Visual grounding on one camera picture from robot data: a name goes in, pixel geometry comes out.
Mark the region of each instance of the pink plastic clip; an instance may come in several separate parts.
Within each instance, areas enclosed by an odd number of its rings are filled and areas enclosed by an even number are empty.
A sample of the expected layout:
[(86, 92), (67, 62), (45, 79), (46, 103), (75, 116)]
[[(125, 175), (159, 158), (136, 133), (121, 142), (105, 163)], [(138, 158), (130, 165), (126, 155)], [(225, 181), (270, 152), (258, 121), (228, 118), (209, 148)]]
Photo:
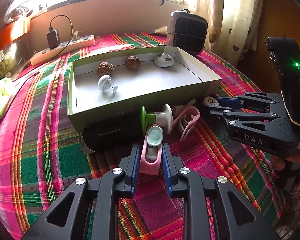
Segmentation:
[(188, 134), (194, 128), (194, 125), (196, 124), (199, 117), (199, 110), (194, 106), (188, 106), (181, 112), (181, 114), (178, 115), (175, 120), (173, 120), (172, 127), (175, 127), (178, 124), (179, 130), (181, 132), (180, 142), (186, 139)]
[[(152, 128), (152, 130), (155, 130), (156, 138), (148, 138), (149, 129), (151, 129), (151, 127), (157, 127)], [(150, 175), (158, 175), (161, 163), (162, 137), (163, 130), (159, 125), (153, 124), (148, 127), (145, 140), (143, 142), (139, 172)]]

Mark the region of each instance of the hand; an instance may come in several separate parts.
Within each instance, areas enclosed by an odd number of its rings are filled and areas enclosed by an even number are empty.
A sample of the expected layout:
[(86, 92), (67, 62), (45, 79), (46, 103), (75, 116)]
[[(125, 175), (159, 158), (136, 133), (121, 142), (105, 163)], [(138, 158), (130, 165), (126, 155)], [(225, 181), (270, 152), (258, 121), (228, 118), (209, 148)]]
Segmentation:
[[(290, 162), (300, 162), (300, 149), (297, 149), (295, 153), (291, 157), (286, 158), (286, 160)], [(274, 155), (270, 155), (270, 162), (272, 164), (272, 167), (277, 171), (281, 171), (285, 165), (282, 158)]]

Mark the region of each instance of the silver screw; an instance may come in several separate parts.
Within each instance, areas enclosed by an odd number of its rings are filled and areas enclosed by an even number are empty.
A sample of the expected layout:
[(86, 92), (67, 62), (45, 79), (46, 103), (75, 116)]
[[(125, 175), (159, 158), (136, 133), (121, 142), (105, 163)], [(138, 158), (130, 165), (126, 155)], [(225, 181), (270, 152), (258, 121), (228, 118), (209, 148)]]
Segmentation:
[(84, 178), (77, 178), (76, 180), (75, 180), (75, 183), (77, 184), (77, 185), (81, 185), (81, 184), (83, 184), (83, 183), (85, 183), (85, 179)]
[(220, 183), (226, 183), (228, 180), (227, 180), (227, 178), (226, 178), (225, 176), (219, 176), (219, 177), (218, 177), (218, 181), (219, 181)]
[(122, 172), (122, 169), (121, 169), (121, 168), (114, 168), (114, 169), (112, 170), (112, 172), (113, 172), (114, 174), (120, 174), (120, 173)]
[(183, 168), (180, 169), (180, 172), (182, 174), (188, 174), (190, 172), (190, 170), (187, 167), (183, 167)]

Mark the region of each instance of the walnut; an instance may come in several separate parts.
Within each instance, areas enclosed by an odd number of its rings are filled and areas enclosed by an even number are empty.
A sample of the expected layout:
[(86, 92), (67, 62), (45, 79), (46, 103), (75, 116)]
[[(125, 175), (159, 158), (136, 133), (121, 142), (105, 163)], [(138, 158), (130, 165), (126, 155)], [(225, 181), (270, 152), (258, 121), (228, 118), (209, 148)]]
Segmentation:
[(141, 66), (141, 60), (137, 57), (131, 56), (126, 59), (126, 67), (136, 70)]
[(97, 75), (102, 77), (104, 75), (111, 75), (113, 73), (113, 65), (108, 62), (102, 62), (99, 64), (97, 69)]

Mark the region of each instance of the orange shelf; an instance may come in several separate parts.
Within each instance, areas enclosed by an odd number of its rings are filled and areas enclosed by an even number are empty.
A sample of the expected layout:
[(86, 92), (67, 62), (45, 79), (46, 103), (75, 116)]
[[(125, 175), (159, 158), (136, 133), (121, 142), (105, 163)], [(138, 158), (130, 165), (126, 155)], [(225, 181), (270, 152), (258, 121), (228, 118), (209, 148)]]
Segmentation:
[(0, 31), (0, 50), (30, 31), (30, 18), (26, 17), (5, 26)]

